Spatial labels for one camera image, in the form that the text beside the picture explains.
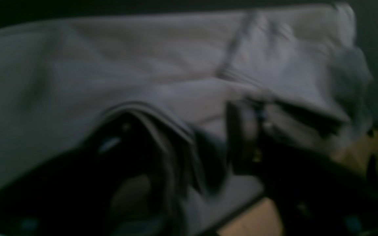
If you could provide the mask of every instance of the wrinkled cloth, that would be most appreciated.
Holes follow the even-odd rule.
[[[0,29],[0,188],[75,147],[120,109],[189,143],[188,123],[225,140],[227,100],[278,101],[336,123],[330,136],[277,103],[269,119],[298,146],[342,148],[371,116],[372,76],[348,5],[72,18]]]

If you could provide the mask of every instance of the gray cloth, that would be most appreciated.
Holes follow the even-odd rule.
[[[0,29],[0,188],[128,108],[156,116],[189,142],[186,122],[225,140],[225,101],[271,97],[342,124],[326,145],[307,124],[285,123],[290,114],[270,106],[276,126],[293,139],[302,135],[298,145],[340,148],[371,120],[360,102],[371,75],[354,35],[346,5]]]

